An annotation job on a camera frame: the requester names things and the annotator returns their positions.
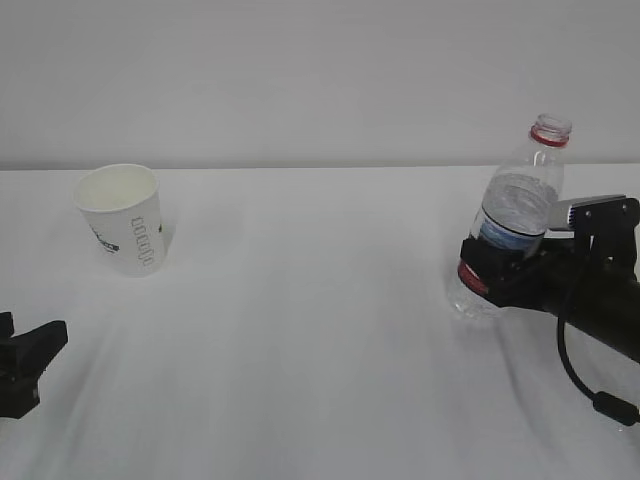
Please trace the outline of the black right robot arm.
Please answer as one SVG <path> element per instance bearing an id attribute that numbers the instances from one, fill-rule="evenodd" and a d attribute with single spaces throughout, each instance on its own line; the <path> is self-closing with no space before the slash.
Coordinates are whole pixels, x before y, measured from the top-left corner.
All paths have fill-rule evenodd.
<path id="1" fill-rule="evenodd" d="M 462 243 L 458 274 L 499 308 L 541 311 L 626 357 L 639 360 L 639 282 L 635 243 L 609 248 L 595 239 L 582 251 L 572 239 L 544 239 L 537 252 L 503 250 L 472 236 Z"/>

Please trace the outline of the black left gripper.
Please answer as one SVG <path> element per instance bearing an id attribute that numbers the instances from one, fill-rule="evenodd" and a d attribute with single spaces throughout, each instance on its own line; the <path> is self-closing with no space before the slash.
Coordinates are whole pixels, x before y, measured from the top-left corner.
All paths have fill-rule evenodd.
<path id="1" fill-rule="evenodd" d="M 40 403 L 38 379 L 68 342 L 66 323 L 54 320 L 15 335 L 11 312 L 0 313 L 1 417 L 21 419 Z"/>

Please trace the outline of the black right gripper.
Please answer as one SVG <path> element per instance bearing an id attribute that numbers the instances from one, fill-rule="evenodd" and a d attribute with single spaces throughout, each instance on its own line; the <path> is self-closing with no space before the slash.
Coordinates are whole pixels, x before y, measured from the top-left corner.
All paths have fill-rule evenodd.
<path id="1" fill-rule="evenodd" d="M 632 234 L 547 239 L 529 258 L 468 237 L 460 250 L 459 279 L 494 306 L 544 311 L 568 320 L 636 320 L 636 260 Z"/>

